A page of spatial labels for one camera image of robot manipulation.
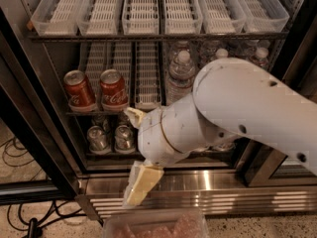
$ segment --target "floor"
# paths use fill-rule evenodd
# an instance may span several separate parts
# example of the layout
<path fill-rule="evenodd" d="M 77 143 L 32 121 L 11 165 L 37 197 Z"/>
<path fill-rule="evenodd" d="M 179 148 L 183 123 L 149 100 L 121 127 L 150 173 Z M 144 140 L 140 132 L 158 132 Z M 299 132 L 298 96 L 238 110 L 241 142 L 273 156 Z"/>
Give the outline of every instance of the floor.
<path fill-rule="evenodd" d="M 7 140 L 12 139 L 14 135 L 6 128 L 0 119 L 0 183 L 30 180 L 47 179 L 48 177 L 42 171 L 41 167 L 32 160 L 32 157 L 26 153 L 19 141 L 15 141 L 16 149 L 7 144 Z M 21 216 L 26 223 L 32 218 L 41 220 L 52 203 L 28 203 L 21 207 Z M 68 202 L 59 209 L 59 214 L 69 214 L 77 211 L 79 206 L 75 202 Z M 27 235 L 27 231 L 18 231 L 14 229 L 27 230 L 28 226 L 19 219 L 19 205 L 0 206 L 0 237 L 18 238 Z M 219 215 L 207 216 L 207 225 L 210 237 L 317 237 L 317 212 L 311 213 L 283 213 L 278 215 Z M 54 212 L 41 226 L 59 219 Z M 76 216 L 51 223 L 43 229 L 44 238 L 95 238 L 102 237 L 102 226 L 97 221 L 91 221 L 85 216 Z"/>

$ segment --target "red soda can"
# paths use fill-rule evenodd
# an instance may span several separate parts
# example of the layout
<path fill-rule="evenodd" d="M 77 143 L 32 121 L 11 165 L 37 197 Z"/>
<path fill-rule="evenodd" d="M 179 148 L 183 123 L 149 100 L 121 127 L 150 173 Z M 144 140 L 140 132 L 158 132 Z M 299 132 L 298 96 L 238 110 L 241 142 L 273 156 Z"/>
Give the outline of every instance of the red soda can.
<path fill-rule="evenodd" d="M 120 111 L 128 106 L 125 80 L 116 69 L 107 69 L 100 75 L 104 109 Z"/>
<path fill-rule="evenodd" d="M 72 70 L 64 76 L 63 82 L 72 106 L 86 107 L 96 102 L 95 94 L 84 72 Z"/>

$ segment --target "can top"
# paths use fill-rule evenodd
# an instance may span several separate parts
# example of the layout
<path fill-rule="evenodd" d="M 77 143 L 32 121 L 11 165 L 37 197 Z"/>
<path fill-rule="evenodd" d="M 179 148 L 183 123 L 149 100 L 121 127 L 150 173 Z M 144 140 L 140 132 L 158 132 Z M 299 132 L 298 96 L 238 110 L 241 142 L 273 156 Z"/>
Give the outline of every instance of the can top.
<path fill-rule="evenodd" d="M 88 132 L 87 132 L 87 138 L 88 139 L 96 139 L 102 135 L 104 135 L 104 131 L 101 127 L 99 126 L 92 126 Z"/>
<path fill-rule="evenodd" d="M 116 136 L 119 138 L 130 139 L 133 135 L 128 126 L 121 125 L 116 129 Z"/>
<path fill-rule="evenodd" d="M 68 72 L 63 78 L 63 81 L 67 85 L 76 85 L 81 83 L 84 80 L 84 78 L 85 73 L 76 69 Z"/>
<path fill-rule="evenodd" d="M 107 83 L 107 84 L 116 83 L 120 80 L 120 78 L 121 78 L 121 74 L 116 69 L 107 69 L 103 71 L 100 75 L 100 80 L 103 83 Z"/>

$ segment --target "white robotic arm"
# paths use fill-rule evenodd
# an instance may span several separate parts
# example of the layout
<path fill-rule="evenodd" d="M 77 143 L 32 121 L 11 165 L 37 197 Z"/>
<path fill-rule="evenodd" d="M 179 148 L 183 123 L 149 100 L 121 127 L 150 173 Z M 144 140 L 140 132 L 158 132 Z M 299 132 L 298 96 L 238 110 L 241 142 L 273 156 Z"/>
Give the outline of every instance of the white robotic arm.
<path fill-rule="evenodd" d="M 315 103 L 263 69 L 241 59 L 217 59 L 199 71 L 192 93 L 145 116 L 139 150 L 146 167 L 160 170 L 153 186 L 161 167 L 239 137 L 271 146 L 317 175 L 316 118 Z"/>

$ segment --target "stainless steel base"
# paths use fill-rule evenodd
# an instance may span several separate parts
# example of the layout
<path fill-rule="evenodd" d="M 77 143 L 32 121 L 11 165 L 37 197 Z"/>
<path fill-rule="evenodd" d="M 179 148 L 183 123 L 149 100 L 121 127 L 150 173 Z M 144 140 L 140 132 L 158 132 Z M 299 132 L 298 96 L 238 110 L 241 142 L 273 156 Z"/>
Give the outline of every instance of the stainless steel base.
<path fill-rule="evenodd" d="M 128 177 L 82 181 L 77 201 L 90 219 L 153 208 L 200 207 L 206 215 L 317 210 L 317 185 L 247 187 L 237 174 L 166 173 L 142 206 L 122 207 Z"/>

